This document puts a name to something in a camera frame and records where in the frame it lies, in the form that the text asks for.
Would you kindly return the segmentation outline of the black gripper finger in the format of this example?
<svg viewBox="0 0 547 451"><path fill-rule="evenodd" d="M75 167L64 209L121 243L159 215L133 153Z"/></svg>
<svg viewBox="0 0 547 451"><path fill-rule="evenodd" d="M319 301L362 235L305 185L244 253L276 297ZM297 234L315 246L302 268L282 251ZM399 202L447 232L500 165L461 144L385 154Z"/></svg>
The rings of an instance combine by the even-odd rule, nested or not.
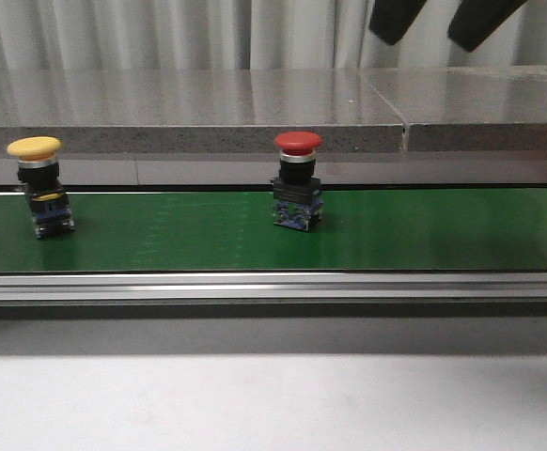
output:
<svg viewBox="0 0 547 451"><path fill-rule="evenodd" d="M375 0L368 29L387 45L407 33L426 0Z"/></svg>
<svg viewBox="0 0 547 451"><path fill-rule="evenodd" d="M525 0L463 0L447 35L464 51L472 53L524 3Z"/></svg>

